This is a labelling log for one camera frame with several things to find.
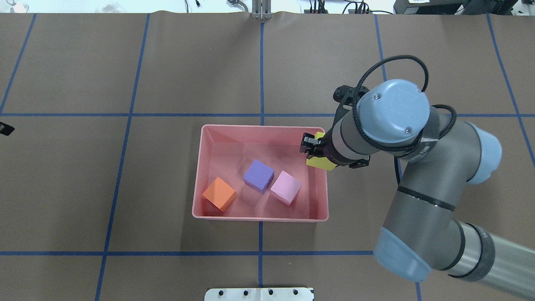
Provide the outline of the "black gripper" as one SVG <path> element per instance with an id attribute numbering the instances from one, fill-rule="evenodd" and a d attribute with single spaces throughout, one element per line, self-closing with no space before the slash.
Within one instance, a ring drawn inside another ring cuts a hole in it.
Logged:
<path id="1" fill-rule="evenodd" d="M 370 160 L 369 154 L 355 152 L 346 145 L 340 131 L 319 132 L 317 138 L 310 133 L 304 133 L 299 151 L 307 157 L 326 158 L 336 166 L 347 166 L 351 169 L 368 166 Z"/>

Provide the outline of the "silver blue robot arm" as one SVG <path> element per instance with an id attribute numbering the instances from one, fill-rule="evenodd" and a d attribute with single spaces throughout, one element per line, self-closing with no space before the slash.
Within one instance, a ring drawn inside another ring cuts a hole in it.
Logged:
<path id="1" fill-rule="evenodd" d="M 412 282 L 432 270 L 534 299 L 534 251 L 453 219 L 467 185 L 489 179 L 502 158 L 500 141 L 471 122 L 431 106 L 416 84 L 392 79 L 354 100 L 323 137 L 304 133 L 300 151 L 356 167 L 383 151 L 407 162 L 373 251 L 382 267 Z"/>

